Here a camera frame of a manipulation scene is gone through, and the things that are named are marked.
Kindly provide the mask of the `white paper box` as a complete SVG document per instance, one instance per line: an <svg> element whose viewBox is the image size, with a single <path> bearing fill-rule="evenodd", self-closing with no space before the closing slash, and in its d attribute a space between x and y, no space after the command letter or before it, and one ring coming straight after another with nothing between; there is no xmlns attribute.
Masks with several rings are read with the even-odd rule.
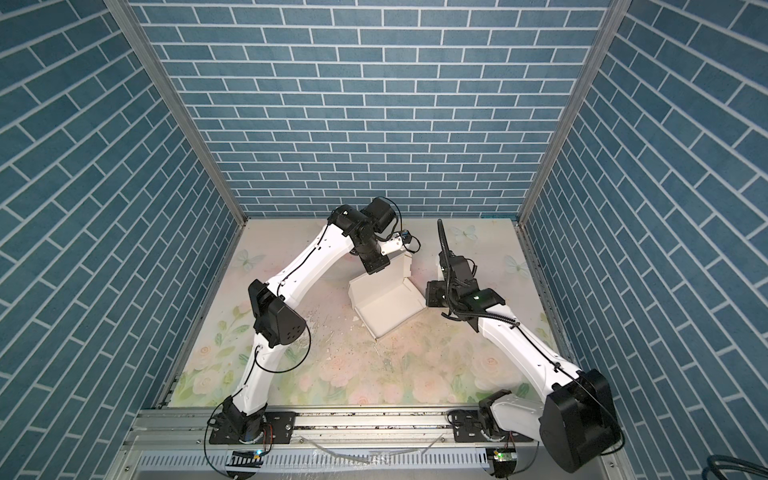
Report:
<svg viewBox="0 0 768 480"><path fill-rule="evenodd" d="M412 255L401 254L384 270L349 282L352 307L376 340L426 308L425 297L410 279L411 266Z"/></svg>

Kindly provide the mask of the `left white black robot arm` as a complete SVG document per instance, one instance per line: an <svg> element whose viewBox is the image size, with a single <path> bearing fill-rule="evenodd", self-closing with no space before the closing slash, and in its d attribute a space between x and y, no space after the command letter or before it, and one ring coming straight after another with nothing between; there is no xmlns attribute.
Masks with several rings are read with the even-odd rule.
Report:
<svg viewBox="0 0 768 480"><path fill-rule="evenodd" d="M287 347L309 332L296 308L330 267L350 253L367 274L384 270L390 264L388 255L403 251L411 241L401 227L400 209L386 197L376 197L360 210L341 205L288 266L267 281L251 282L252 350L235 392L214 408L207 422L208 443L247 445L271 440L265 419L271 383L276 375L287 372L278 368Z"/></svg>

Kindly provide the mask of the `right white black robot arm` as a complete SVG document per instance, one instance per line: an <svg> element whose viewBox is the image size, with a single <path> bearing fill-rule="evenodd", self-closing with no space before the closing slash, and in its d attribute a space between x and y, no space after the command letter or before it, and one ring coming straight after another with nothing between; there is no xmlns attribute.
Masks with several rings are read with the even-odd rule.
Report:
<svg viewBox="0 0 768 480"><path fill-rule="evenodd" d="M496 291L479 287L468 258L442 252L438 265L440 279L427 285L429 306L495 345L538 397L529 401L501 389L481 400L478 416L487 437L518 433L538 441L568 473L622 445L610 384L598 370L582 370L540 340Z"/></svg>

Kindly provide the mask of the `right circuit board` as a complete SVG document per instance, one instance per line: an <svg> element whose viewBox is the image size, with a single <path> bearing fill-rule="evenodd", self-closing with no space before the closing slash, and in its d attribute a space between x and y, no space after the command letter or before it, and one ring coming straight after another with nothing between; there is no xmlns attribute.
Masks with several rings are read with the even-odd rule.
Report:
<svg viewBox="0 0 768 480"><path fill-rule="evenodd" d="M518 454L514 449L489 448L486 453L494 475L506 477L514 473L518 463Z"/></svg>

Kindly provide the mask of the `circuit board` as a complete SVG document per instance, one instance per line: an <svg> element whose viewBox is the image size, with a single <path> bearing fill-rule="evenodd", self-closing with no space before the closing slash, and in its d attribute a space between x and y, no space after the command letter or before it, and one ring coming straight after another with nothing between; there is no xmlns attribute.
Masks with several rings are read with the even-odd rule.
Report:
<svg viewBox="0 0 768 480"><path fill-rule="evenodd" d="M261 468L263 463L262 450L236 450L231 453L225 469L228 472L246 472L249 469Z"/></svg>
<svg viewBox="0 0 768 480"><path fill-rule="evenodd" d="M514 449L489 448L486 453L494 475L506 477L514 473L518 463L518 454Z"/></svg>

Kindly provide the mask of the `left circuit board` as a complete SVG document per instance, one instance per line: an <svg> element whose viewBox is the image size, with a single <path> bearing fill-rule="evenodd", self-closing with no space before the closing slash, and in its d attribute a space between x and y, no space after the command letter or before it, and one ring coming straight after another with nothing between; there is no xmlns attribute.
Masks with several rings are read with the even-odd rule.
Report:
<svg viewBox="0 0 768 480"><path fill-rule="evenodd" d="M246 472L249 469L261 468L263 463L262 450L236 450L231 453L225 469L228 472Z"/></svg>

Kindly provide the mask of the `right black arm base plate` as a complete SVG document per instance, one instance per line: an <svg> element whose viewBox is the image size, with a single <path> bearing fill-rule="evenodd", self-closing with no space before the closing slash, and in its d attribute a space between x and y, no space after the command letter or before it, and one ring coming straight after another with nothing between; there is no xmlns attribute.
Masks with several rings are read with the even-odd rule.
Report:
<svg viewBox="0 0 768 480"><path fill-rule="evenodd" d="M446 420L457 443L532 442L531 438L518 432L502 430L488 410L453 409L447 412Z"/></svg>

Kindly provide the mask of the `aluminium front rail frame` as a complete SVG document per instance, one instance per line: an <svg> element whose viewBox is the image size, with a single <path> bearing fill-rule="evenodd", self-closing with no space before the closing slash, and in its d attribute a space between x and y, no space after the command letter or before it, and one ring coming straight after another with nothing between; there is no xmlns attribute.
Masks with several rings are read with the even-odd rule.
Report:
<svg viewBox="0 0 768 480"><path fill-rule="evenodd" d="M143 410L107 473L109 479L496 479L489 448L512 448L517 467L509 479L567 479L544 449L532 442L457 443L446 414L467 406L275 407L297 417L288 444L212 445L206 441L210 412L204 408ZM344 453L423 447L443 435L425 454L360 464L333 458L300 443L304 436ZM228 472L233 451L262 450L261 468Z"/></svg>

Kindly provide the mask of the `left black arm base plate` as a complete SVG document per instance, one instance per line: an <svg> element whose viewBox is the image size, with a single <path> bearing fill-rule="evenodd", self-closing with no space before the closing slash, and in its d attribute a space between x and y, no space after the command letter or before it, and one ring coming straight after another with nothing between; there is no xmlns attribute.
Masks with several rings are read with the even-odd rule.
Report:
<svg viewBox="0 0 768 480"><path fill-rule="evenodd" d="M238 411L217 413L209 421L208 441L213 445L288 444L296 417L291 411L257 412L248 417Z"/></svg>

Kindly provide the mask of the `right aluminium corner post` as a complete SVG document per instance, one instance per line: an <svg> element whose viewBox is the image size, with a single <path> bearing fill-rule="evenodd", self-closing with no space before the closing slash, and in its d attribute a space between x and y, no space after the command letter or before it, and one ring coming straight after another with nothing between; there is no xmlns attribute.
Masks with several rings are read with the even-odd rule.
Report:
<svg viewBox="0 0 768 480"><path fill-rule="evenodd" d="M535 204L540 197L547 178L552 172L558 155L570 133L574 121L583 105L587 94L597 76L600 66L605 59L607 51L618 32L629 7L630 0L611 1L595 36L593 46L590 48L573 91L558 120L557 127L551 137L550 143L542 156L542 160L533 177L531 187L525 195L519 211L518 224L523 228L530 220Z"/></svg>

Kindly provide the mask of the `aluminium corner post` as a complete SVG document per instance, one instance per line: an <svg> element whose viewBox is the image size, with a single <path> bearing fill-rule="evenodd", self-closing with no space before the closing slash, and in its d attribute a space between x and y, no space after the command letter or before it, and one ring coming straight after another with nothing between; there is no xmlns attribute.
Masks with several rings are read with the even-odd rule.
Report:
<svg viewBox="0 0 768 480"><path fill-rule="evenodd" d="M199 163L209 175L235 222L240 227L243 227L247 222L247 215L227 184L210 149L190 116L180 94L163 67L129 2L105 0L104 3L137 55L152 84L160 94L161 99L174 117L185 139L189 142Z"/></svg>
<svg viewBox="0 0 768 480"><path fill-rule="evenodd" d="M552 172L558 155L570 133L574 121L583 105L587 94L597 76L600 66L605 59L607 51L618 32L629 7L630 0L611 1L595 36L593 46L590 48L573 91L558 120L557 127L551 137L550 143L542 156L542 160L533 177L531 187L525 195L519 211L518 224L523 228L530 220L535 204L540 197L547 178Z"/></svg>

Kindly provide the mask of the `left aluminium corner post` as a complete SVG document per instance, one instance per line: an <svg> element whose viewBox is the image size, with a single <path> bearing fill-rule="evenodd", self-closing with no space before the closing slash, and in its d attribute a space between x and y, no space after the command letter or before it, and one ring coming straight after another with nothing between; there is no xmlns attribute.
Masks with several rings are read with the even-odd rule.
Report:
<svg viewBox="0 0 768 480"><path fill-rule="evenodd" d="M185 139L189 142L199 163L209 175L235 222L240 227L243 227L247 222L247 215L227 184L210 149L190 116L180 94L163 67L129 2L105 0L104 3L137 55L152 84L160 94L161 99L174 117Z"/></svg>

